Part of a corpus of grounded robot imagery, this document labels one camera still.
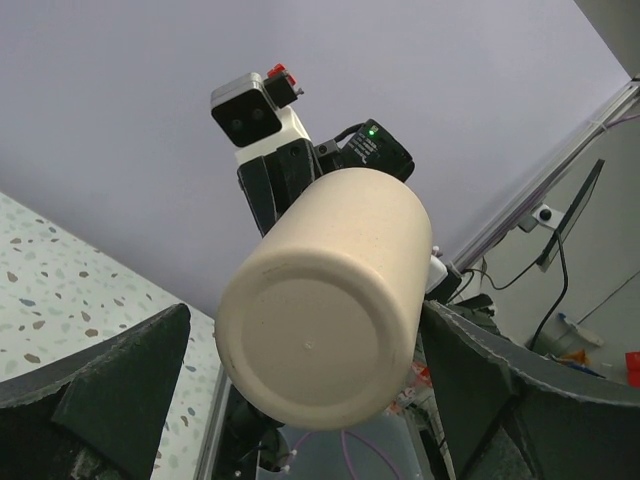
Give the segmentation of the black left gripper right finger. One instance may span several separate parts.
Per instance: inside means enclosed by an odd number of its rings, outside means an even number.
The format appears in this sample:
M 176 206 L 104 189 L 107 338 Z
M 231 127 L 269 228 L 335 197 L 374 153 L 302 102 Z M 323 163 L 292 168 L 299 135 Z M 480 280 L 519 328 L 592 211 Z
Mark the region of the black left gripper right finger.
M 426 302 L 421 337 L 459 479 L 636 479 L 639 392 Z

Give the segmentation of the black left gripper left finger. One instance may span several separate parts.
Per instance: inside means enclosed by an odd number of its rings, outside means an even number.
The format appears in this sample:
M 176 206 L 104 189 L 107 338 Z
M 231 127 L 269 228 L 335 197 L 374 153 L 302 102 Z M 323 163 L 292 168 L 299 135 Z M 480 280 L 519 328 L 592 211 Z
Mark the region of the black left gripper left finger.
M 2 478 L 150 478 L 190 318 L 186 305 L 173 305 L 2 382 Z

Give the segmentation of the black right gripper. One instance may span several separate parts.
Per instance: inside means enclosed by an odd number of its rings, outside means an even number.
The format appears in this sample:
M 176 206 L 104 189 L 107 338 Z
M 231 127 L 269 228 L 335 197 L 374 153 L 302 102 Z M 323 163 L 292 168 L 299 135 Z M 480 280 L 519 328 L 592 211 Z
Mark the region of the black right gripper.
M 401 143 L 369 119 L 318 145 L 291 140 L 240 166 L 237 177 L 258 231 L 266 235 L 309 185 L 346 168 L 370 168 L 405 182 L 415 163 Z

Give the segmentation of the beige plastic cup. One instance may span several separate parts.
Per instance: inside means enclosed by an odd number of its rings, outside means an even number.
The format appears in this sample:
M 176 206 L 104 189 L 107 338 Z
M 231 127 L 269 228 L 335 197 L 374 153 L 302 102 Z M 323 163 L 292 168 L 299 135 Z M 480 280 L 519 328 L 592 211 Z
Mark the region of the beige plastic cup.
M 410 370 L 432 251 L 427 212 L 366 168 L 313 182 L 221 297 L 215 340 L 237 390 L 269 417 L 337 430 L 381 413 Z

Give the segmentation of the black computer monitor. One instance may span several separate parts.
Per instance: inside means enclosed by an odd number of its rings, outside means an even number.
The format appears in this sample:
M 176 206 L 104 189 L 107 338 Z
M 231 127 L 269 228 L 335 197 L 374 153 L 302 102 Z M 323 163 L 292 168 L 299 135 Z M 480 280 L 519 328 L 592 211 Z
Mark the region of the black computer monitor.
M 533 214 L 534 219 L 542 227 L 551 230 L 552 236 L 542 250 L 536 265 L 546 272 L 560 251 L 560 245 L 566 240 L 577 220 L 581 216 L 595 189 L 605 161 L 598 159 L 589 175 L 581 185 L 574 199 L 565 211 L 560 211 L 541 204 Z

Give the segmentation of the aluminium table edge rail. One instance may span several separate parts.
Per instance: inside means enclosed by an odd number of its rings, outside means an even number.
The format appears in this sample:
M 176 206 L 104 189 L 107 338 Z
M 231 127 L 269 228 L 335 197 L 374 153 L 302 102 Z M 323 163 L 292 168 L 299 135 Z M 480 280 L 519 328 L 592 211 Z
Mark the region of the aluminium table edge rail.
M 197 468 L 194 474 L 195 480 L 210 480 L 213 476 L 219 446 L 223 436 L 225 414 L 231 386 L 232 383 L 228 375 L 223 368 L 220 368 L 211 409 L 204 430 Z

